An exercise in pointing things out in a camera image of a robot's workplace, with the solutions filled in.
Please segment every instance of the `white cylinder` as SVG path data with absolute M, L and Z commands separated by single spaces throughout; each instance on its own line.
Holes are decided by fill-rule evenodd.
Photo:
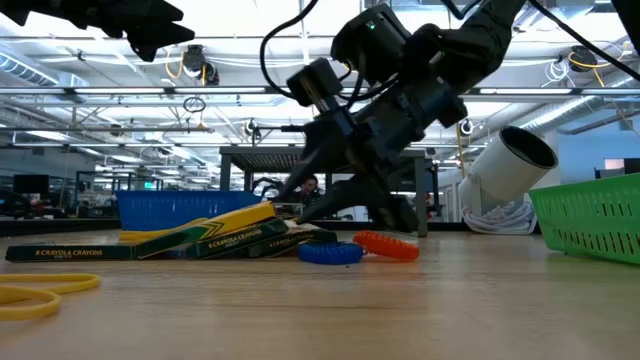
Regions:
M 486 209 L 494 206 L 489 203 L 515 200 L 557 165 L 556 154 L 540 138 L 520 128 L 506 127 L 473 162 L 460 184 L 463 207 L 472 207 L 474 185 L 480 187 L 480 206 Z

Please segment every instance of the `table surface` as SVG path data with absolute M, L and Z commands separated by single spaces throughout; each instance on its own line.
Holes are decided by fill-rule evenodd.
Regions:
M 341 233 L 349 239 L 352 233 Z M 0 239 L 114 242 L 117 232 Z M 0 323 L 13 359 L 637 359 L 640 268 L 537 237 L 429 233 L 420 259 L 11 264 L 99 274 L 60 312 Z

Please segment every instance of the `blue wall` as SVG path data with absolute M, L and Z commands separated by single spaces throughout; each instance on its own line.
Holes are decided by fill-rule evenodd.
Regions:
M 575 122 L 571 127 L 602 119 L 602 114 L 599 115 Z M 621 131 L 618 123 L 579 135 L 558 134 L 557 139 L 562 184 L 594 180 L 594 168 L 604 169 L 605 159 L 640 158 L 640 137 L 632 131 Z

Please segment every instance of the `person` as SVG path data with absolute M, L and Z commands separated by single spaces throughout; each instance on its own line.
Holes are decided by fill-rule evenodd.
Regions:
M 320 198 L 318 178 L 315 177 L 315 175 L 311 175 L 300 185 L 300 191 L 294 191 L 293 194 L 291 194 L 289 201 L 302 203 L 302 205 L 307 208 L 318 198 Z

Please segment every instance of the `orange plastic ring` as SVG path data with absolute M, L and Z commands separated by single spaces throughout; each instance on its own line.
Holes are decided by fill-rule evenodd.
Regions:
M 373 231 L 357 232 L 353 242 L 369 253 L 402 261 L 414 261 L 420 256 L 420 249 L 417 246 Z

